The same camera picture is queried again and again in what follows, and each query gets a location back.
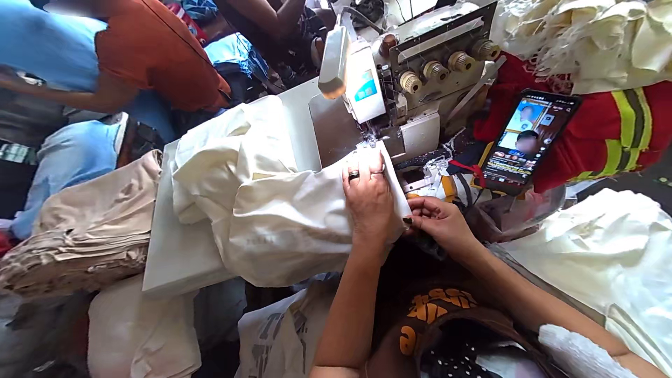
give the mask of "orange shirt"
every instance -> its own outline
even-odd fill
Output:
[[[123,9],[95,36],[101,71],[140,89],[155,89],[173,108],[193,112],[228,106],[230,94],[187,26],[159,0],[121,0]]]

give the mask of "phone screen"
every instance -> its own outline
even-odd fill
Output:
[[[483,184],[505,192],[520,191],[579,102],[572,96],[524,91],[482,167]]]

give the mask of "yellow reflective stripe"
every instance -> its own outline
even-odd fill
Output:
[[[575,179],[576,181],[588,180],[588,179],[591,178],[591,177],[590,177],[590,174],[591,174],[591,173],[593,173],[593,171],[581,172],[581,174],[579,174],[579,175],[578,175],[577,177],[575,177],[574,179]]]
[[[621,154],[623,154],[621,141],[617,139],[606,139],[604,142],[607,144],[607,161],[598,177],[615,175],[617,173],[618,163],[621,161]]]
[[[612,97],[616,101],[616,107],[621,116],[621,143],[623,146],[631,146],[634,136],[635,113],[623,91],[613,91]]]
[[[630,150],[630,157],[628,159],[628,165],[623,169],[625,172],[632,171],[637,166],[637,159],[639,159],[639,153],[641,151],[648,149],[648,144],[651,142],[651,132],[652,132],[652,123],[653,118],[651,117],[651,108],[648,106],[646,101],[646,95],[644,90],[640,88],[633,89],[634,93],[637,95],[637,100],[642,108],[642,136],[638,146],[632,146]]]
[[[612,92],[621,118],[621,133],[620,139],[605,140],[607,159],[604,168],[600,172],[581,172],[572,181],[591,180],[632,171],[636,167],[640,152],[648,149],[653,123],[651,109],[642,88],[628,91],[628,95],[624,91]],[[641,130],[635,130],[638,125],[641,126]],[[639,141],[634,140],[635,133]]]
[[[648,144],[651,142],[653,118],[651,117],[651,108],[649,108],[648,102],[646,101],[644,90],[639,87],[635,88],[634,91],[637,93],[637,98],[639,99],[639,103],[642,105],[642,110],[644,111],[644,132],[642,134],[642,141],[639,143],[639,146],[633,147],[637,147],[640,150],[645,150],[648,149]]]
[[[629,172],[635,169],[635,167],[637,166],[637,159],[639,159],[639,151],[640,149],[630,150],[630,158],[628,160],[628,165],[626,165],[626,168],[623,169],[625,172]]]

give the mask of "light blue fabric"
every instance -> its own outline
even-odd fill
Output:
[[[55,89],[94,91],[98,58],[94,38],[107,24],[88,17],[58,15],[30,0],[0,0],[0,65],[26,71]],[[175,139],[169,107],[154,91],[142,91],[124,111]]]
[[[210,43],[205,47],[205,51],[213,65],[236,63],[248,77],[254,73],[268,79],[268,64],[252,43],[240,33]]]
[[[80,122],[65,126],[44,141],[38,151],[38,169],[25,211],[17,213],[11,224],[16,237],[30,236],[33,222],[49,196],[114,170],[117,163],[114,140],[119,127],[96,120]]]
[[[184,11],[194,20],[209,20],[217,16],[217,5],[212,0],[181,0]]]

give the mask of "ring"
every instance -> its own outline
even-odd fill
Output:
[[[347,181],[350,182],[353,179],[360,178],[360,171],[352,171],[347,175]]]

